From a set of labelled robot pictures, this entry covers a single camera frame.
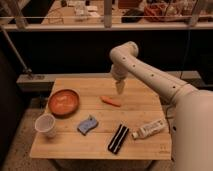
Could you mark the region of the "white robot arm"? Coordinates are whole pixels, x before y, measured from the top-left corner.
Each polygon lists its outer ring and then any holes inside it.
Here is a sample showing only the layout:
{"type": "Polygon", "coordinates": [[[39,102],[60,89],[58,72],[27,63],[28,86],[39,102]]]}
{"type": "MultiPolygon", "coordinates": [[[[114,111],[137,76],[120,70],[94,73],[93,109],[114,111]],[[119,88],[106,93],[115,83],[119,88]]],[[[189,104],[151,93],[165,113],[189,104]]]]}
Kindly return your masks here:
{"type": "Polygon", "coordinates": [[[122,82],[130,72],[175,109],[172,171],[213,171],[213,91],[193,85],[137,59],[135,42],[114,47],[111,74],[122,82]]]}

